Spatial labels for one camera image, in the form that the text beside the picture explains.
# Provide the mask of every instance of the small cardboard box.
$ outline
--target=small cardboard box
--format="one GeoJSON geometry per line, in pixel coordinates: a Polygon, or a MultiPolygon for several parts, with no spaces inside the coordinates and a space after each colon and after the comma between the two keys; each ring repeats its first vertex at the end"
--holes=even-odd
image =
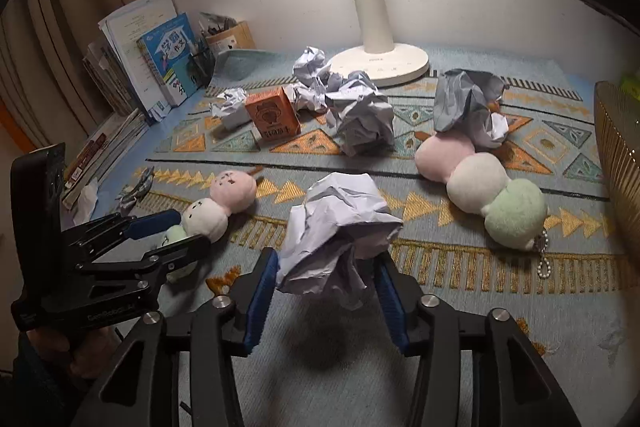
{"type": "Polygon", "coordinates": [[[282,86],[250,94],[244,107],[266,141],[300,133],[300,122],[282,86]]]}
{"type": "Polygon", "coordinates": [[[249,31],[249,26],[244,21],[226,31],[208,36],[207,45],[216,57],[219,53],[227,50],[255,49],[254,39],[249,31]]]}

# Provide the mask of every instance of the patterned rug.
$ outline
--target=patterned rug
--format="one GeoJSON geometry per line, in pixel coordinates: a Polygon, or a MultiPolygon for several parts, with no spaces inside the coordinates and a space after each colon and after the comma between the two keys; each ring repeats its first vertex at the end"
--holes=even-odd
{"type": "MultiPolygon", "coordinates": [[[[196,308],[211,297],[205,277],[223,276],[235,265],[246,272],[260,248],[279,248],[290,208],[327,173],[366,171],[394,215],[404,219],[391,248],[399,269],[459,310],[485,314],[495,306],[507,308],[543,355],[582,424],[614,425],[638,390],[626,316],[637,311],[640,281],[616,237],[591,112],[552,62],[428,51],[430,74],[386,90],[396,115],[394,146],[355,158],[340,154],[339,139],[322,117],[311,114],[302,116],[300,136],[282,142],[262,142],[252,124],[215,134],[216,122],[206,111],[209,100],[203,98],[146,162],[156,168],[154,185],[134,213],[182,211],[207,196],[220,171],[264,169],[255,206],[232,217],[199,271],[162,288],[161,310],[172,315],[196,308]],[[553,270],[546,281],[535,272],[535,256],[498,247],[479,217],[458,211],[443,185],[415,171],[413,154],[433,133],[436,72],[455,66],[491,70],[510,83],[502,111],[511,133],[496,155],[511,177],[530,178],[546,194],[553,270]]],[[[217,71],[207,94],[228,85],[264,89],[288,82],[288,60],[260,52],[234,54],[227,61],[229,71],[217,71]]],[[[143,167],[132,173],[130,184],[143,167]]],[[[132,259],[154,240],[124,244],[105,261],[132,259]]],[[[325,299],[276,292],[262,343],[249,359],[235,360],[234,368],[246,425],[389,426],[404,423],[417,361],[396,352],[375,298],[348,312],[325,299]]],[[[180,379],[180,395],[188,403],[188,357],[180,379]]],[[[470,404],[465,354],[460,425],[470,421],[470,404]]],[[[188,416],[180,414],[188,425],[188,416]]]]}

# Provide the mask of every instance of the crumpled paper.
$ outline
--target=crumpled paper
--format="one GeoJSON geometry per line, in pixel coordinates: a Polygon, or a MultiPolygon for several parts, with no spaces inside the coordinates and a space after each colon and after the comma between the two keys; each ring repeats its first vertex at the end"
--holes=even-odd
{"type": "Polygon", "coordinates": [[[402,219],[390,213],[368,174],[333,172],[290,211],[277,288],[297,295],[336,292],[345,307],[357,308],[371,282],[357,262],[387,250],[401,229],[402,219]]]}
{"type": "Polygon", "coordinates": [[[251,121],[251,117],[244,107],[247,93],[242,87],[229,87],[217,95],[213,103],[209,103],[211,116],[220,118],[227,130],[232,130],[251,121]]]}
{"type": "Polygon", "coordinates": [[[342,136],[342,151],[357,154],[366,144],[384,141],[394,144],[394,110],[364,71],[353,71],[338,86],[332,74],[324,96],[329,113],[326,122],[342,136]]]}
{"type": "Polygon", "coordinates": [[[95,204],[98,202],[98,178],[92,179],[80,192],[78,197],[78,209],[74,215],[74,225],[82,225],[91,219],[95,204]]]}
{"type": "Polygon", "coordinates": [[[302,82],[294,82],[285,86],[284,92],[295,111],[308,109],[313,112],[326,112],[326,103],[324,102],[326,88],[317,78],[313,81],[311,87],[305,86],[302,82]]]}
{"type": "Polygon", "coordinates": [[[324,51],[307,46],[305,51],[298,60],[293,64],[293,76],[306,87],[311,87],[315,79],[320,82],[326,82],[329,78],[329,68],[331,62],[328,62],[324,56],[324,51]]]}
{"type": "Polygon", "coordinates": [[[455,69],[439,79],[433,102],[433,128],[444,132],[453,127],[465,133],[476,147],[500,147],[509,124],[488,103],[502,98],[507,82],[487,71],[455,69]]]}
{"type": "Polygon", "coordinates": [[[293,64],[293,75],[298,81],[285,87],[293,109],[326,112],[324,84],[329,79],[330,67],[331,63],[327,62],[324,51],[311,46],[305,48],[303,54],[293,64]]]}

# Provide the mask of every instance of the plush face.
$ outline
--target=plush face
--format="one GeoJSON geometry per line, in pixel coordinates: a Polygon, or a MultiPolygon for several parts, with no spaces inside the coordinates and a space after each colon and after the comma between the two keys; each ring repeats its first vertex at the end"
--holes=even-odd
{"type": "Polygon", "coordinates": [[[534,238],[542,232],[546,213],[545,197],[535,184],[512,180],[489,205],[484,227],[505,247],[531,250],[534,238]]]}
{"type": "Polygon", "coordinates": [[[224,171],[211,182],[209,195],[230,216],[248,209],[255,201],[256,190],[253,176],[242,171],[224,171]]]}
{"type": "Polygon", "coordinates": [[[507,183],[509,177],[500,160],[479,152],[467,156],[455,168],[447,182],[447,195],[460,210],[484,215],[507,183]]]}
{"type": "Polygon", "coordinates": [[[439,132],[418,147],[414,156],[415,166],[428,180],[447,183],[458,164],[475,152],[471,140],[460,131],[439,132]]]}
{"type": "Polygon", "coordinates": [[[215,201],[204,198],[191,203],[182,213],[181,225],[187,236],[201,233],[213,243],[225,234],[228,222],[225,210],[215,201]]]}

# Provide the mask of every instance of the human hand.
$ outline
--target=human hand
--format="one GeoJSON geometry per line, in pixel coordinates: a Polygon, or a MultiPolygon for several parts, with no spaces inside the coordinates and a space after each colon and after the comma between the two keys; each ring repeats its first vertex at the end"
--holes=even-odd
{"type": "Polygon", "coordinates": [[[53,328],[41,327],[27,331],[27,337],[43,360],[53,361],[59,359],[61,354],[68,353],[71,357],[68,370],[72,375],[86,379],[100,375],[120,343],[111,328],[89,331],[72,353],[68,338],[53,328]]]}

